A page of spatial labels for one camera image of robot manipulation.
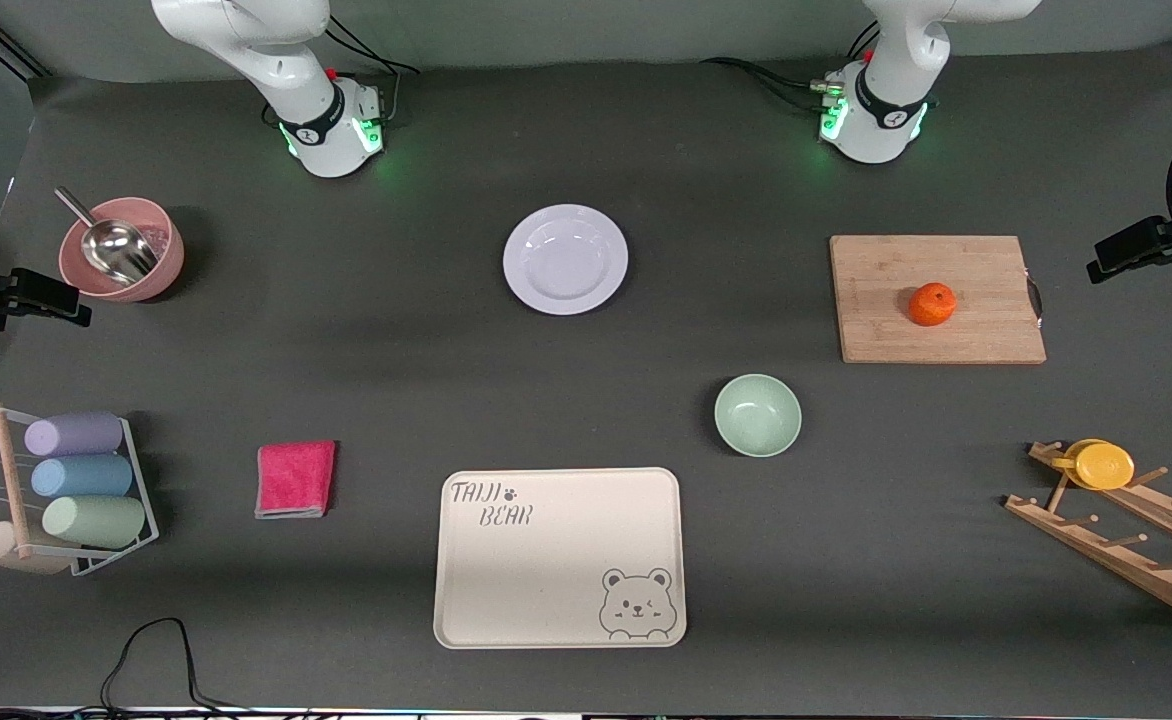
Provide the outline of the blue cup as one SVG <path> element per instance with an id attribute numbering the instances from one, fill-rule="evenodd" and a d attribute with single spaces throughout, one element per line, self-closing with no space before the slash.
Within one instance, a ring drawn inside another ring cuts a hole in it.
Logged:
<path id="1" fill-rule="evenodd" d="M 132 488 L 132 461 L 116 454 L 48 457 L 30 475 L 34 493 L 46 498 L 127 496 Z"/>

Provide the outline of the pink bowl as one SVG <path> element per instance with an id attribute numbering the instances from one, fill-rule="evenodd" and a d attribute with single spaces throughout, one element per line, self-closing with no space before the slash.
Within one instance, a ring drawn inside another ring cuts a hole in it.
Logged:
<path id="1" fill-rule="evenodd" d="M 111 217 L 132 223 L 146 236 L 146 240 L 156 240 L 152 245 L 158 256 L 156 269 L 132 286 L 125 287 L 111 281 L 97 269 L 93 269 L 84 258 L 80 242 L 87 231 L 87 225 L 77 220 L 64 233 L 59 250 L 57 269 L 62 281 L 71 284 L 89 299 L 115 304 L 150 301 L 173 286 L 182 273 L 185 247 L 182 233 L 175 227 L 166 209 L 142 197 L 120 197 L 101 202 L 93 208 L 93 213 L 96 217 Z"/>

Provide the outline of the green cup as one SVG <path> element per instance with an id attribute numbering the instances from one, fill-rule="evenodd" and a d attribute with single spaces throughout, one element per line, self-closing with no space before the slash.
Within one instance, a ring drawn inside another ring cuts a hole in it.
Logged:
<path id="1" fill-rule="evenodd" d="M 141 536 L 146 512 L 132 497 L 69 496 L 52 501 L 41 521 L 45 534 L 61 541 L 120 550 Z"/>

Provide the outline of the cream tray with bear print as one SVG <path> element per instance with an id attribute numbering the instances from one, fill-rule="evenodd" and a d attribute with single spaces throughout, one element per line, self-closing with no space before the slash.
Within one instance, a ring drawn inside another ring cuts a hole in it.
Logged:
<path id="1" fill-rule="evenodd" d="M 449 650 L 672 647 L 684 592 L 665 468 L 458 471 L 441 488 L 432 630 Z"/>

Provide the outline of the metal scoop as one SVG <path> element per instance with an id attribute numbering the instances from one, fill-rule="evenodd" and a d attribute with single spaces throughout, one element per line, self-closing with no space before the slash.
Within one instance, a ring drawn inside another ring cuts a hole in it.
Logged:
<path id="1" fill-rule="evenodd" d="M 125 220 L 97 217 L 68 188 L 55 186 L 54 193 L 86 225 L 80 237 L 80 254 L 97 272 L 128 287 L 143 281 L 156 269 L 158 254 L 139 227 Z"/>

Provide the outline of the pale lavender round plate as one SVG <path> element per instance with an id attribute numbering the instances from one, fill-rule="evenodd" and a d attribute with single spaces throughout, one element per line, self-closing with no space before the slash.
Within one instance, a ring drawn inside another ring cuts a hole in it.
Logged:
<path id="1" fill-rule="evenodd" d="M 548 315 L 597 310 L 621 288 L 631 246 L 608 215 L 558 204 L 527 215 L 507 236 L 502 269 L 522 304 Z"/>

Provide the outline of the wooden cutting board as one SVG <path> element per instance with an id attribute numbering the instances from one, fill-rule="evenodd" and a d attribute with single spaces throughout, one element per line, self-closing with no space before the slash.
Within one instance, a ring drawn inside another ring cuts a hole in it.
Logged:
<path id="1" fill-rule="evenodd" d="M 836 235 L 829 250 L 846 364 L 1044 364 L 1017 237 Z M 958 307 L 924 327 L 909 297 L 928 283 L 950 287 Z"/>

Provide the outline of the purple cup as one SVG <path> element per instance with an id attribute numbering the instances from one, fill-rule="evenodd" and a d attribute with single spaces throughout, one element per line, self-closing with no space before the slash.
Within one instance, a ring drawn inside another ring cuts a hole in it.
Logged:
<path id="1" fill-rule="evenodd" d="M 25 448 L 38 457 L 111 454 L 123 442 L 123 424 L 105 410 L 66 413 L 28 424 Z"/>

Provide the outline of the pink folded cloth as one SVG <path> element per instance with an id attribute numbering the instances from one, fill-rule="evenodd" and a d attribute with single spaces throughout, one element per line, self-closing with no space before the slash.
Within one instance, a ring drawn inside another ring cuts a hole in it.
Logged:
<path id="1" fill-rule="evenodd" d="M 323 518 L 331 507 L 336 451 L 335 439 L 258 448 L 254 518 Z"/>

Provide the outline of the orange fruit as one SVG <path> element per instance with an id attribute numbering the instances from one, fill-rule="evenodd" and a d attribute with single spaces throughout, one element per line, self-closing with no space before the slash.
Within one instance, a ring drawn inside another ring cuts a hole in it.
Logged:
<path id="1" fill-rule="evenodd" d="M 936 327 L 950 319 L 958 310 L 958 296 L 947 284 L 932 281 L 918 287 L 907 301 L 911 322 L 921 327 Z"/>

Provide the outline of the yellow mug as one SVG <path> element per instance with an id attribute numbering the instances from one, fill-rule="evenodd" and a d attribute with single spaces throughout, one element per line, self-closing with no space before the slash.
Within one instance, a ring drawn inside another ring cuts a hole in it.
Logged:
<path id="1" fill-rule="evenodd" d="M 1120 489 L 1134 478 L 1133 457 L 1106 439 L 1081 439 L 1061 457 L 1049 460 L 1049 466 L 1090 491 Z"/>

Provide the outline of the light green bowl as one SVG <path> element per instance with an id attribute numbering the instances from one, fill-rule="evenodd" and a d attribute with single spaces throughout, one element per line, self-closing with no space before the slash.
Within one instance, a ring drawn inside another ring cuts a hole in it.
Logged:
<path id="1" fill-rule="evenodd" d="M 804 424 L 796 393 L 772 375 L 732 378 L 718 390 L 713 419 L 720 439 L 747 457 L 774 457 L 788 451 Z"/>

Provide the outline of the wooden peg mug rack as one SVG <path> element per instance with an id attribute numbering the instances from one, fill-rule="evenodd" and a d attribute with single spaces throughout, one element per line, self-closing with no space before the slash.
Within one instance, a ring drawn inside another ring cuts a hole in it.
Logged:
<path id="1" fill-rule="evenodd" d="M 1045 502 L 1034 497 L 1010 495 L 1003 501 L 1003 507 L 1016 518 L 1024 519 L 1047 536 L 1067 544 L 1085 559 L 1093 561 L 1093 564 L 1111 571 L 1172 609 L 1172 561 L 1150 559 L 1139 550 L 1142 543 L 1149 542 L 1149 534 L 1108 538 L 1097 529 L 1098 515 L 1088 514 L 1079 518 L 1067 518 L 1061 512 L 1067 493 L 1079 489 L 1081 493 L 1093 493 L 1110 501 L 1118 509 L 1133 515 L 1134 519 L 1144 521 L 1157 532 L 1165 534 L 1172 539 L 1172 495 L 1161 493 L 1152 485 L 1156 480 L 1166 477 L 1168 469 L 1156 468 L 1139 473 L 1134 464 L 1134 478 L 1126 487 L 1111 491 L 1090 491 L 1074 484 L 1062 471 L 1049 466 L 1049 460 L 1061 457 L 1067 448 L 1078 441 L 1030 443 L 1026 448 L 1026 455 L 1056 473 L 1057 482 Z"/>

